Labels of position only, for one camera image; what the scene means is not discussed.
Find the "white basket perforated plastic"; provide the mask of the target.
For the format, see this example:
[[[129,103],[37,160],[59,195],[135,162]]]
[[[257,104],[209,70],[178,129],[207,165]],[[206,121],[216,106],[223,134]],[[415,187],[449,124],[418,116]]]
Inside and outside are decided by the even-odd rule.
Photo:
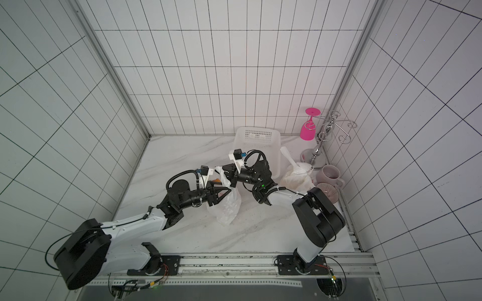
[[[244,153],[255,149],[262,151],[269,163],[272,178],[276,179],[281,173],[281,134],[277,130],[240,127],[236,131],[233,142],[234,149],[242,149]]]

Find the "white printed plastic bag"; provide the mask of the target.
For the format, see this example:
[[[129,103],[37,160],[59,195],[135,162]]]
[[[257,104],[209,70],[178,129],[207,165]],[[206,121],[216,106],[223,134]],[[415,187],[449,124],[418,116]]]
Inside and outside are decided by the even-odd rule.
[[[309,191],[314,188],[315,185],[311,179],[311,173],[313,171],[311,164],[297,163],[284,146],[280,148],[280,152],[291,165],[280,180],[280,187],[285,187],[293,191]]]

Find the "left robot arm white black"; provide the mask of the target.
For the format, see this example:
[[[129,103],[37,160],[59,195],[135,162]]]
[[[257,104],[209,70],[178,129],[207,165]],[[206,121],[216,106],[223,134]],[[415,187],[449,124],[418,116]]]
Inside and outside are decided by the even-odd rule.
[[[63,237],[63,245],[53,256],[69,290],[76,290],[99,275],[140,270],[154,275],[163,266],[159,250],[142,237],[174,226],[183,210],[203,203],[215,206],[234,186],[230,181],[211,181],[203,173],[208,168],[183,171],[166,183],[166,196],[145,213],[117,221],[83,222],[76,231]]]

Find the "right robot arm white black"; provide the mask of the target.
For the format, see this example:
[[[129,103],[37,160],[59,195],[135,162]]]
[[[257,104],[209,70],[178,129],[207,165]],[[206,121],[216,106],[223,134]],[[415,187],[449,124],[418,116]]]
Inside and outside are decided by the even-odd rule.
[[[304,273],[318,255],[346,226],[340,211],[320,188],[305,193],[279,186],[272,179],[266,155],[261,150],[243,152],[234,149],[228,154],[231,164],[222,167],[231,187],[238,183],[249,184],[252,196],[259,204],[285,206],[293,209],[306,235],[306,239],[293,253],[297,269]]]

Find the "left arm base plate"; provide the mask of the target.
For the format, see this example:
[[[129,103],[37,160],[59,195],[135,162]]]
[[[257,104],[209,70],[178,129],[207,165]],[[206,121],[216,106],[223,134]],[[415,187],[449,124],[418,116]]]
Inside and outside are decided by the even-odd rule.
[[[177,255],[155,257],[150,259],[145,267],[140,270],[130,269],[128,276],[175,276],[178,274],[181,257]]]

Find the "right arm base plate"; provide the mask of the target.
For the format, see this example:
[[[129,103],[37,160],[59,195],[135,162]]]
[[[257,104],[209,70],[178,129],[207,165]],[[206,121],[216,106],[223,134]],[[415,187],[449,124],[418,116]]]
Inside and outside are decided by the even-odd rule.
[[[279,275],[302,276],[302,275],[328,275],[326,258],[317,256],[311,262],[306,263],[298,255],[278,255],[274,261]]]

